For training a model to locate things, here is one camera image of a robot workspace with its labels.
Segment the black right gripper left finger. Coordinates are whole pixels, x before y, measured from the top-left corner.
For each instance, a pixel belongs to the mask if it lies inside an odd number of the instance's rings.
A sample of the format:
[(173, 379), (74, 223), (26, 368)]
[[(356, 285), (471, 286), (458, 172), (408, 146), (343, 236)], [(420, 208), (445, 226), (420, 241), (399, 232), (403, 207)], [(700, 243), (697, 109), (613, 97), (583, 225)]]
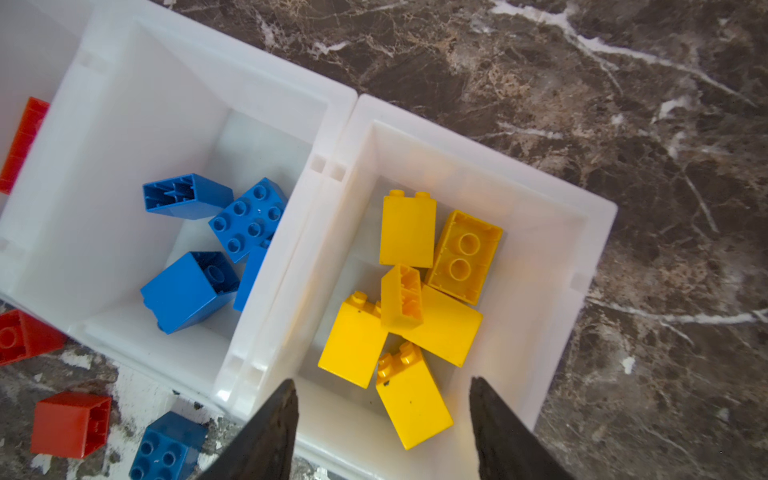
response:
[(284, 380), (198, 479), (289, 479), (299, 402)]

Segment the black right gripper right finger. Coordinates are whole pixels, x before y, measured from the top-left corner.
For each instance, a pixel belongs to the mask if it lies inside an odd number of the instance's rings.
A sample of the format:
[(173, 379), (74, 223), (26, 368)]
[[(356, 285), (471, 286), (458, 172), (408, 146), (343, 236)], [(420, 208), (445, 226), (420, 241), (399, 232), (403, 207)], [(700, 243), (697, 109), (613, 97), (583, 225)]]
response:
[(481, 479), (573, 479), (484, 378), (469, 402)]

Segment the small red lego brick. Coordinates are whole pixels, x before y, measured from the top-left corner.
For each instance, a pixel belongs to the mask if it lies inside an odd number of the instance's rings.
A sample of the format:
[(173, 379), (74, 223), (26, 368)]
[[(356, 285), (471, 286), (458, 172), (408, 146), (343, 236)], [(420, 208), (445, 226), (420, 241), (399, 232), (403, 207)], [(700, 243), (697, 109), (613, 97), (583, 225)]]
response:
[(30, 451), (84, 459), (107, 443), (112, 398), (62, 392), (39, 401)]

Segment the long red lego brick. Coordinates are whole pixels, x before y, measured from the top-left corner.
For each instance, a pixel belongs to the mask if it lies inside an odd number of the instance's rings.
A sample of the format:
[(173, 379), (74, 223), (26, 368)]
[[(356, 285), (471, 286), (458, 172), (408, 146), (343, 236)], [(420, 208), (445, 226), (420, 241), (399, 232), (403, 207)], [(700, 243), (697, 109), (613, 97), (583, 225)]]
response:
[(1, 192), (10, 195), (50, 103), (30, 97), (1, 170)]

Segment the blue lego brick top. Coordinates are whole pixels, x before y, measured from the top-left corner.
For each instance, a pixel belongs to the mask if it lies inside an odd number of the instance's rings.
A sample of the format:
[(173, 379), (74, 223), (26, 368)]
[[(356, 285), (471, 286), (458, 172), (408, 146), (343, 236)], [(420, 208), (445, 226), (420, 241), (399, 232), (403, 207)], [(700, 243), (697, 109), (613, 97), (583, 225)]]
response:
[(133, 480), (187, 479), (197, 465), (208, 429), (168, 412), (149, 425), (129, 471)]

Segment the blue lego brick diagonal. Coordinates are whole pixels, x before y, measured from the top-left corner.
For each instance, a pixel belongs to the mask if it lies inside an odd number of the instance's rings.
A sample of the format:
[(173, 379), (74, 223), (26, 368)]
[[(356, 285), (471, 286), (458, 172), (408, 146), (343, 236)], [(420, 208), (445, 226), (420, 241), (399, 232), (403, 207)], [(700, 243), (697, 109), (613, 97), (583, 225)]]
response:
[(256, 247), (267, 248), (287, 204), (282, 189), (263, 178), (209, 221), (209, 226), (234, 263)]

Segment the small yellow lego brick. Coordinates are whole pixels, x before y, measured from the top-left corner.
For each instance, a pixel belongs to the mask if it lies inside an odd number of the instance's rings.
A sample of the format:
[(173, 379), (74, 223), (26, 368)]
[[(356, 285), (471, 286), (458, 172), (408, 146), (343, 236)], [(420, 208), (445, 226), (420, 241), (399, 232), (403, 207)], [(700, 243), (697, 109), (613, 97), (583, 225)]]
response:
[(397, 264), (381, 280), (381, 321), (392, 333), (403, 333), (423, 323), (420, 272)]

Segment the yellow lego brick pair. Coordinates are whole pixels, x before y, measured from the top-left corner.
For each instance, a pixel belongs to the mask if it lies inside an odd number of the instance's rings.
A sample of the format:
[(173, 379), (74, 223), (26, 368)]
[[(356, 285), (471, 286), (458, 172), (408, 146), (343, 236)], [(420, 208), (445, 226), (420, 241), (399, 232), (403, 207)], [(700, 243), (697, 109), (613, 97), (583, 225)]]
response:
[(426, 284), (476, 306), (502, 235), (500, 227), (454, 210), (440, 235)]

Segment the yellow lego brick front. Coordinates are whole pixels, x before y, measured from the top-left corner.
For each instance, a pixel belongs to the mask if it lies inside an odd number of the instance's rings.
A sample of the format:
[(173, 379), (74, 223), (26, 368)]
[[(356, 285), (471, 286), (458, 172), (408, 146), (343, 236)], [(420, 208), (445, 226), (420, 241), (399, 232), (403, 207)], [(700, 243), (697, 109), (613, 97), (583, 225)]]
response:
[(431, 268), (434, 262), (437, 201), (428, 192), (408, 197), (391, 190), (383, 200), (379, 262)]

